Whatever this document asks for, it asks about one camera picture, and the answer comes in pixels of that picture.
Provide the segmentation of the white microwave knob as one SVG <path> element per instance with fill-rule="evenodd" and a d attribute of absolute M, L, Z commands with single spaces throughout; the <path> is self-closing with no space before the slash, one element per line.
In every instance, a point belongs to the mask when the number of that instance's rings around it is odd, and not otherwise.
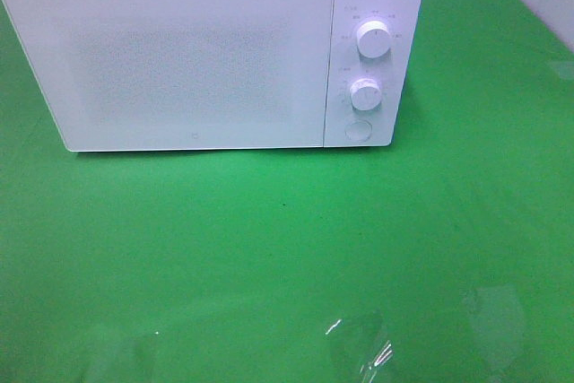
<path fill-rule="evenodd" d="M 355 110 L 370 111 L 382 103 L 382 92 L 377 81 L 363 78 L 351 85 L 350 99 Z"/>
<path fill-rule="evenodd" d="M 356 31 L 356 44 L 359 53 L 366 58 L 384 56 L 391 47 L 391 34 L 381 20 L 364 22 Z"/>

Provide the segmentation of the white microwave door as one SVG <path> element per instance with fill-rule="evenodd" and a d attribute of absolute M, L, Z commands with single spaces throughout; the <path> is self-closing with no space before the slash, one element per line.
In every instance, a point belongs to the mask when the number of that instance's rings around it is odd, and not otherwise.
<path fill-rule="evenodd" d="M 320 146 L 332 0 L 4 0 L 73 152 Z"/>

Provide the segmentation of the round microwave door button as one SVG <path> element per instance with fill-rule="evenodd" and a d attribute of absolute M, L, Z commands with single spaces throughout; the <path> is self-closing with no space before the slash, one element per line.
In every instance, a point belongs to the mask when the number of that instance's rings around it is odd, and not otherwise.
<path fill-rule="evenodd" d="M 372 124 L 366 120 L 356 120 L 345 127 L 346 137 L 353 142 L 365 142 L 372 134 Z"/>

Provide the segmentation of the green table mat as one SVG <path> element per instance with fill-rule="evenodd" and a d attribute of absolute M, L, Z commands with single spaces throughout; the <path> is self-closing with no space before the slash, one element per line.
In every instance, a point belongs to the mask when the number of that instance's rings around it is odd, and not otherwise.
<path fill-rule="evenodd" d="M 572 52 L 422 0 L 388 147 L 74 154 L 3 17 L 1 379 L 572 381 Z"/>

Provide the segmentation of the white microwave oven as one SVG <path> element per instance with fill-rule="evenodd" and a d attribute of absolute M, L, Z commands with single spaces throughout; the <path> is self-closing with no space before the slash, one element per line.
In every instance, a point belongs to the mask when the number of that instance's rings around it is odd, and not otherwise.
<path fill-rule="evenodd" d="M 386 146 L 422 0 L 2 0 L 72 152 Z"/>

